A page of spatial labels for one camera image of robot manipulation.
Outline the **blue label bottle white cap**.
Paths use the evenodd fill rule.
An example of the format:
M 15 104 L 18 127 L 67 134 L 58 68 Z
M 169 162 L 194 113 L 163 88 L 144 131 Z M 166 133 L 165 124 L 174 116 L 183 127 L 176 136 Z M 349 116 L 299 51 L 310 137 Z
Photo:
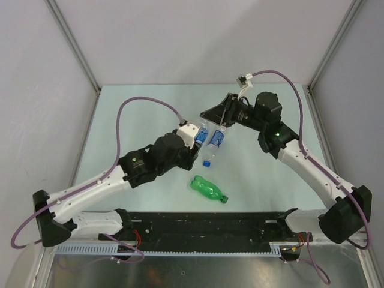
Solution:
M 203 146 L 205 140 L 207 139 L 209 134 L 208 122 L 205 119 L 201 119 L 199 122 L 199 132 L 196 134 L 194 140 L 195 143 Z

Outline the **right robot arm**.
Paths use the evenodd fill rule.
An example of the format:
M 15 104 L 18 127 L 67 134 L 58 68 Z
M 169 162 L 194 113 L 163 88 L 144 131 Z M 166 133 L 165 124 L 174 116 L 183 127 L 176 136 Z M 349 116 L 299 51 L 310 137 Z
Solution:
M 295 171 L 319 196 L 325 212 L 314 217 L 302 216 L 295 209 L 277 225 L 277 235 L 292 240 L 298 232 L 315 228 L 332 242 L 341 244 L 370 222 L 372 193 L 364 185 L 355 187 L 334 173 L 300 141 L 299 136 L 281 120 L 282 106 L 277 94 L 261 92 L 253 106 L 236 94 L 227 94 L 218 105 L 200 113 L 200 117 L 225 127 L 241 124 L 259 133 L 263 152 L 271 154 Z

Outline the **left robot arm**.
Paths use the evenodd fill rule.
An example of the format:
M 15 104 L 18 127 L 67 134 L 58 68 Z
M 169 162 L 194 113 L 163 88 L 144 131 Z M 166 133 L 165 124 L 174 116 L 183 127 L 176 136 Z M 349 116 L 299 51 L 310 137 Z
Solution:
M 35 192 L 32 199 L 40 242 L 54 247 L 74 236 L 129 238 L 133 226 L 126 210 L 85 209 L 122 190 L 153 182 L 174 167 L 191 170 L 200 148 L 193 138 L 167 133 L 153 144 L 128 152 L 109 170 L 82 184 L 55 193 Z

